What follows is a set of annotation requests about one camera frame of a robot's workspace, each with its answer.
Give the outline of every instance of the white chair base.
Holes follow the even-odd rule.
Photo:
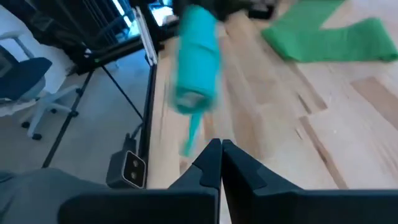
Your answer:
[[[77,85],[72,85],[54,94],[48,94],[40,97],[40,99],[37,100],[34,108],[28,111],[27,114],[20,119],[22,122],[22,127],[28,129],[28,137],[34,140],[40,140],[42,138],[41,134],[35,133],[35,129],[46,111],[55,109],[57,111],[71,113],[72,116],[78,115],[78,113],[76,111],[72,111],[71,108],[56,103],[58,99],[72,92],[80,95],[81,89]]]

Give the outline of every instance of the rolled teal towel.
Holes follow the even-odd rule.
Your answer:
[[[188,139],[180,154],[192,155],[192,146],[203,113],[216,99],[216,76],[220,72],[217,20],[200,6],[189,6],[180,24],[180,45],[173,104],[191,114]]]

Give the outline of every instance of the green cloth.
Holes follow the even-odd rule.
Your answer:
[[[284,60],[397,60],[397,49],[378,18],[338,29],[321,28],[343,2],[301,0],[261,34]]]

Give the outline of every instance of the wooden tabletop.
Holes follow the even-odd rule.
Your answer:
[[[397,12],[393,0],[347,0],[323,27],[379,17],[398,45]],[[398,63],[284,62],[261,39],[267,26],[243,12],[220,25],[218,106],[205,115],[196,154],[212,138],[231,139],[305,189],[397,188]],[[178,155],[189,117],[168,101],[176,41],[167,41],[157,68],[149,188],[167,188],[191,162]]]

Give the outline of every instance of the chair armrest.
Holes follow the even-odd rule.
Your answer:
[[[0,40],[10,39],[10,38],[11,39],[15,39],[15,38],[18,38],[22,34],[23,34],[23,31],[21,31],[21,30],[5,32],[5,33],[0,35]]]
[[[19,39],[19,37],[24,34],[23,31],[21,30],[15,30],[15,31],[10,31],[10,32],[5,32],[0,35],[0,40],[5,40],[5,39],[14,39],[15,42],[21,47],[21,49],[25,52],[28,58],[34,58],[33,53],[22,43],[22,41]]]

